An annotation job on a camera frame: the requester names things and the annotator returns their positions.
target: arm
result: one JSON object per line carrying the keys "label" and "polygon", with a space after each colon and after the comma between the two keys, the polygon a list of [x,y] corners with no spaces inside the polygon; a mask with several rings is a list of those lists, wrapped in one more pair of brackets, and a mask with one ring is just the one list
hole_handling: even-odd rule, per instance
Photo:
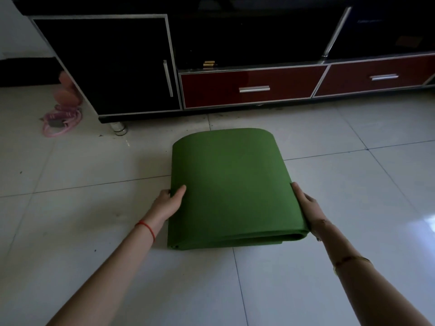
{"label": "arm", "polygon": [[[311,232],[323,241],[333,265],[348,256],[361,256],[340,230],[322,212],[315,199],[291,184]],[[394,288],[369,262],[350,260],[336,268],[337,276],[362,326],[414,325],[431,323]]]}
{"label": "arm", "polygon": [[[178,189],[172,198],[168,190],[160,192],[142,219],[155,235],[165,220],[180,208],[185,192],[186,186]],[[108,325],[152,244],[153,235],[150,230],[141,224],[135,226],[48,325]]]}

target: cabinet handle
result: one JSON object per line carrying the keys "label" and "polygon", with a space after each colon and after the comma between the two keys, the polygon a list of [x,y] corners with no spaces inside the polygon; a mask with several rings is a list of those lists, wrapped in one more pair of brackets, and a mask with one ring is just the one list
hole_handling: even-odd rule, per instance
{"label": "cabinet handle", "polygon": [[240,93],[253,93],[255,91],[268,91],[271,88],[269,86],[258,86],[258,87],[242,87],[239,88]]}
{"label": "cabinet handle", "polygon": [[171,97],[173,97],[174,93],[172,91],[171,77],[169,76],[169,70],[167,68],[167,61],[166,60],[163,60],[163,67],[164,67],[164,72],[166,74],[166,81],[167,81],[167,87],[169,88],[169,95]]}
{"label": "cabinet handle", "polygon": [[399,77],[398,74],[384,74],[382,76],[371,76],[370,79],[372,79],[372,81],[379,81],[379,80],[397,79],[398,77]]}

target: folded green mat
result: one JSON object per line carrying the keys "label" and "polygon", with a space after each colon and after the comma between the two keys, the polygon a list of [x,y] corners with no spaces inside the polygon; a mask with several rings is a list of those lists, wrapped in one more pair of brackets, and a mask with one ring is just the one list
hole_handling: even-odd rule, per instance
{"label": "folded green mat", "polygon": [[275,138],[262,129],[183,137],[172,147],[171,192],[187,191],[169,219],[173,249],[278,244],[308,233]]}

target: white tile floor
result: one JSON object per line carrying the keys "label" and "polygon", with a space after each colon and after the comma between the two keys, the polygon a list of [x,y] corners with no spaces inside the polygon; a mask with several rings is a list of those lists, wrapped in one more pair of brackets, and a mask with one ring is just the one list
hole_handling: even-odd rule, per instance
{"label": "white tile floor", "polygon": [[[44,325],[110,255],[192,132],[275,135],[292,179],[435,323],[435,94],[366,96],[130,123],[116,137],[85,108],[56,139],[38,120],[54,86],[0,88],[0,325]],[[166,249],[166,229],[114,325],[357,325],[323,246]]]}

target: red drawer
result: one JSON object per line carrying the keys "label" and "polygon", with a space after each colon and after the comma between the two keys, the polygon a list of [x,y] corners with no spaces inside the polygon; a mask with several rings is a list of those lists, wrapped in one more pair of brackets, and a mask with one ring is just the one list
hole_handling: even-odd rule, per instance
{"label": "red drawer", "polygon": [[422,85],[435,73],[435,55],[333,64],[316,96]]}
{"label": "red drawer", "polygon": [[325,69],[317,65],[182,74],[184,104],[191,108],[309,98]]}

